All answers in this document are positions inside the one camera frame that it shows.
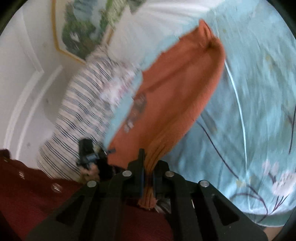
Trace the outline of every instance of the bed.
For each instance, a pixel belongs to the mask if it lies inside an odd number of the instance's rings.
[[[176,15],[167,28],[171,31],[154,41],[149,33],[157,35],[162,25],[149,25],[140,11],[157,13],[164,4],[149,1],[148,6],[144,4],[138,10],[140,16],[119,23],[109,54],[140,64],[145,70],[160,52],[203,18],[222,41],[227,59],[207,107],[163,160],[187,180],[210,181],[254,222],[284,225],[296,205],[296,40],[291,30],[265,0],[226,0],[197,15],[191,11]],[[188,1],[184,6],[189,9],[190,4]],[[175,7],[168,3],[164,24],[176,12]],[[133,31],[133,25],[140,34]],[[132,101],[132,96],[126,95],[121,102],[105,147],[128,114]]]

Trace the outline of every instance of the framed picture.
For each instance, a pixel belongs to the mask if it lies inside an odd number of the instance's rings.
[[[84,62],[96,45],[108,44],[126,6],[131,12],[144,0],[53,0],[56,48]]]

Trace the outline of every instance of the orange towel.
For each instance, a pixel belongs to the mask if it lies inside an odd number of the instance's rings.
[[[134,106],[114,137],[116,153],[109,163],[126,168],[144,148],[150,174],[157,161],[187,133],[213,94],[224,68],[225,52],[209,26],[199,27],[162,53],[143,72]],[[140,206],[152,208],[156,200],[146,187]]]

